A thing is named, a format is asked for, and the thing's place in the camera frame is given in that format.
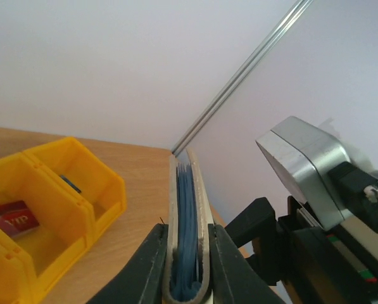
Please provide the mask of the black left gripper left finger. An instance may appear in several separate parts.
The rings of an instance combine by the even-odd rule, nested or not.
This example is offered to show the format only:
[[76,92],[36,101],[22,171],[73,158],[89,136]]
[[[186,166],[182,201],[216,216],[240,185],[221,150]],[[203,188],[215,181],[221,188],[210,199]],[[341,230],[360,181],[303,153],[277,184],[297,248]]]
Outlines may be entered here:
[[125,267],[88,302],[161,303],[168,225],[156,224]]

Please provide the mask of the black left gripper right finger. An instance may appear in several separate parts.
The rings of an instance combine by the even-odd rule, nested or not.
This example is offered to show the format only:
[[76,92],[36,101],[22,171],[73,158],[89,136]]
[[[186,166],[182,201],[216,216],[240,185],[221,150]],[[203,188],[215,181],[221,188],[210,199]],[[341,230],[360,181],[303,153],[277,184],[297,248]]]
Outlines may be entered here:
[[251,268],[224,227],[210,224],[208,233],[214,303],[284,302]]

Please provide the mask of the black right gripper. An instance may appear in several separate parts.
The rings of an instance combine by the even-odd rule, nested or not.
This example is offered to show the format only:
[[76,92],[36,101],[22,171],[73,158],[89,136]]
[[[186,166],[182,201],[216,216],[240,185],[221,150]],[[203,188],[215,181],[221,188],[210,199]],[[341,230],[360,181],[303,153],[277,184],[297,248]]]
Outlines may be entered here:
[[281,281],[294,303],[378,303],[378,260],[341,225],[325,231],[306,210],[287,199],[276,217],[268,199],[257,198],[226,225],[246,260],[269,286]]

